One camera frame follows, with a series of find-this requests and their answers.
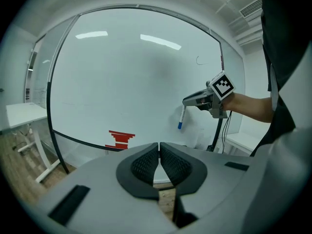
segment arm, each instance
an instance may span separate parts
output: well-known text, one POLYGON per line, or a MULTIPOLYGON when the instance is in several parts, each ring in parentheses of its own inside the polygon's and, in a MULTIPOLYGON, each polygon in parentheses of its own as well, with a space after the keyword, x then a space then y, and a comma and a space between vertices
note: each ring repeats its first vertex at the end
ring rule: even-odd
POLYGON ((274 111, 272 99, 255 99, 232 93, 222 101, 224 110, 231 110, 258 121, 271 123, 274 111))

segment air vent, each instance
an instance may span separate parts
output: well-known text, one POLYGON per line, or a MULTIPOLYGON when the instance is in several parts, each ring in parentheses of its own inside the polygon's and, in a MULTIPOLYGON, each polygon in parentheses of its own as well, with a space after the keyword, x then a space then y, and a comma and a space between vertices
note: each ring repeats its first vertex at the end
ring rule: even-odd
POLYGON ((241 10, 239 10, 240 14, 243 16, 243 18, 247 18, 251 16, 252 14, 258 12, 262 8, 262 0, 255 0, 252 3, 248 4, 241 10))

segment whiteboard frame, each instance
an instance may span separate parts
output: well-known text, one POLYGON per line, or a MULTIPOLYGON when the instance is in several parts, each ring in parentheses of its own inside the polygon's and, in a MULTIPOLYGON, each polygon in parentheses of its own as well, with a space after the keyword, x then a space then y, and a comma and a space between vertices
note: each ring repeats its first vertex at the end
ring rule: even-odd
MULTIPOLYGON (((37 44, 37 42, 35 42, 34 47, 32 48, 31 56, 29 58, 28 65, 27 65, 27 72, 26 72, 25 84, 24 84, 24 103, 26 103, 26 84, 27 84, 29 68, 30 68, 30 64, 31 64, 31 59, 33 58, 33 55, 34 55, 34 49, 35 49, 36 44, 37 44)), ((31 100, 30 91, 31 91, 31 87, 29 89, 29 100, 31 100)))
MULTIPOLYGON (((96 11, 111 10, 111 9, 137 9, 137 10, 147 10, 147 11, 153 11, 153 12, 156 12, 156 13, 162 13, 162 14, 165 14, 165 15, 177 18, 179 20, 182 20, 182 21, 184 21, 186 23, 189 23, 190 25, 198 28, 199 30, 202 30, 203 32, 205 32, 207 35, 209 35, 210 37, 212 37, 213 39, 215 39, 219 43, 220 52, 221 52, 221 69, 224 70, 224 62, 223 62, 223 53, 222 53, 221 42, 217 38, 215 38, 214 36, 211 35, 210 28, 208 28, 207 26, 203 25, 202 23, 200 23, 200 22, 198 22, 198 21, 196 21, 196 20, 194 20, 194 19, 192 19, 190 17, 184 16, 184 15, 182 15, 180 13, 177 13, 177 12, 174 12, 174 11, 171 11, 171 10, 168 10, 168 9, 163 9, 163 8, 160 8, 160 7, 143 5, 143 4, 141 4, 139 6, 137 4, 109 5, 109 6, 104 6, 104 7, 100 7, 100 8, 96 8, 96 9, 92 9, 92 10, 80 13, 80 14, 78 14, 78 15, 76 15, 74 17, 73 22, 69 25, 69 27, 67 28, 66 32, 64 33, 63 39, 62 39, 62 41, 60 41, 59 46, 57 47, 57 51, 58 52, 55 53, 53 61, 51 63, 51 67, 50 67, 48 88, 47 88, 47 94, 46 94, 46 99, 47 99, 46 108, 47 108, 47 113, 48 113, 48 124, 49 124, 50 134, 51 134, 51 137, 52 137, 52 142, 53 142, 53 145, 55 146, 55 148, 57 147, 57 149, 59 149, 59 148, 58 148, 58 144, 57 144, 57 140, 56 140, 55 134, 57 134, 59 136, 62 136, 64 138, 67 138, 69 140, 75 141, 77 143, 80 143, 80 144, 83 144, 83 145, 87 145, 87 146, 91 146, 91 147, 94 147, 94 148, 103 149, 103 150, 107 150, 107 151, 113 151, 113 152, 123 151, 123 149, 109 148, 109 147, 105 147, 105 146, 95 145, 95 144, 92 144, 92 143, 89 143, 89 142, 85 142, 85 141, 82 141, 82 140, 79 140, 79 139, 75 139, 75 138, 72 138, 70 136, 67 136, 65 134, 62 134, 62 133, 54 130, 53 129, 53 125, 52 125, 52 120, 51 120, 51 111, 50 111, 50 97, 51 97, 51 87, 52 87, 52 81, 53 81, 54 68, 55 68, 56 60, 57 60, 57 58, 59 56, 59 53, 60 53, 60 50, 62 48, 62 45, 64 44, 64 42, 65 42, 65 40, 66 40, 66 38, 68 36, 68 33, 73 28, 74 24, 76 23, 76 21, 79 19, 80 16, 85 15, 85 14, 89 14, 89 13, 92 13, 92 12, 96 12, 96 11)), ((218 127, 216 129, 214 140, 213 140, 213 144, 208 146, 207 151, 210 151, 210 152, 214 151, 216 141, 217 141, 217 139, 219 137, 219 134, 220 134, 219 125, 222 125, 222 119, 219 119, 218 127)))

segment red drawing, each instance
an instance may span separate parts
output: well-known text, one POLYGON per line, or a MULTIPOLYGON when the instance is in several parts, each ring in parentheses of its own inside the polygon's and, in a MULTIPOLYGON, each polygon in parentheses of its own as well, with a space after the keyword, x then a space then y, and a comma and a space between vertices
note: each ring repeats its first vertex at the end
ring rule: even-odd
POLYGON ((133 138, 136 135, 126 134, 121 132, 109 131, 112 136, 115 138, 115 146, 105 145, 106 147, 116 148, 116 149, 127 149, 128 148, 128 140, 133 138))

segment white shelf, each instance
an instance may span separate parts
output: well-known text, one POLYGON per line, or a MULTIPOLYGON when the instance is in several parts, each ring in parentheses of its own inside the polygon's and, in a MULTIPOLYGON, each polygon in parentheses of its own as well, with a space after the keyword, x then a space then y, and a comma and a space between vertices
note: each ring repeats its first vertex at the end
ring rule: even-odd
POLYGON ((260 139, 240 132, 227 135, 226 142, 248 154, 251 154, 259 144, 260 139))

